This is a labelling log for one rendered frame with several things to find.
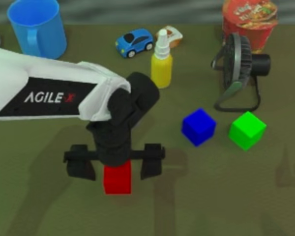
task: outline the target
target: white bottle cap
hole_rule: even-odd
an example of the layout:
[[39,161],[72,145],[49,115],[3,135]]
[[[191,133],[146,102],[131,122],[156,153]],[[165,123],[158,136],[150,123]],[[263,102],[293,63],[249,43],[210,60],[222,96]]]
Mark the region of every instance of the white bottle cap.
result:
[[161,29],[159,31],[158,39],[157,39],[154,50],[155,50],[155,53],[154,53],[155,56],[160,60],[164,60],[169,56],[171,49],[169,46],[166,29]]

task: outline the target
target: bottle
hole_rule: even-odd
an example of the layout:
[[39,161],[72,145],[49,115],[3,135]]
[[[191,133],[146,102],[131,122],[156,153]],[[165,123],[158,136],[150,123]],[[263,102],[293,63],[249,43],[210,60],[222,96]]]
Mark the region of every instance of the bottle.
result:
[[151,59],[151,79],[159,89],[168,87],[172,81],[173,57],[167,38],[167,30],[161,29]]

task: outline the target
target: desk fan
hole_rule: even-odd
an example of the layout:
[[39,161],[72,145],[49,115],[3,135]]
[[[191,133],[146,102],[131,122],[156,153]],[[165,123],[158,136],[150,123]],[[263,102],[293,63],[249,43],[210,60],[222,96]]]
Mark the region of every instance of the desk fan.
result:
[[[223,66],[218,66],[217,61],[223,58]],[[222,112],[247,112],[255,111],[261,103],[258,88],[258,76],[267,76],[271,68],[271,59],[267,54],[252,54],[250,42],[246,36],[232,33],[228,36],[225,45],[211,62],[214,70],[223,71],[224,93],[215,102],[214,107]],[[249,79],[255,82],[257,104],[251,108],[223,108],[221,103],[232,97],[246,87]]]

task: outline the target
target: car window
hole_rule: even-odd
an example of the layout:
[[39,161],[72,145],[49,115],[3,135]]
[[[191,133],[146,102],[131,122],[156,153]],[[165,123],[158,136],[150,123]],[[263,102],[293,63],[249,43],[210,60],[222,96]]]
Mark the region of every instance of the car window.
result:
[[137,43],[140,43],[140,42],[146,40],[147,38],[148,38],[148,36],[139,37],[139,38],[137,38],[136,40],[133,41],[132,45],[135,45]]
[[127,33],[123,36],[123,39],[127,42],[127,43],[131,43],[134,39],[134,35],[132,33]]

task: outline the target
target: blue cube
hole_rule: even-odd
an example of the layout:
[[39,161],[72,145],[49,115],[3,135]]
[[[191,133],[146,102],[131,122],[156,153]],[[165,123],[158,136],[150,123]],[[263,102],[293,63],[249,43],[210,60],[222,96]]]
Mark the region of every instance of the blue cube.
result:
[[198,109],[182,121],[182,133],[194,144],[199,146],[214,135],[216,121],[203,109]]

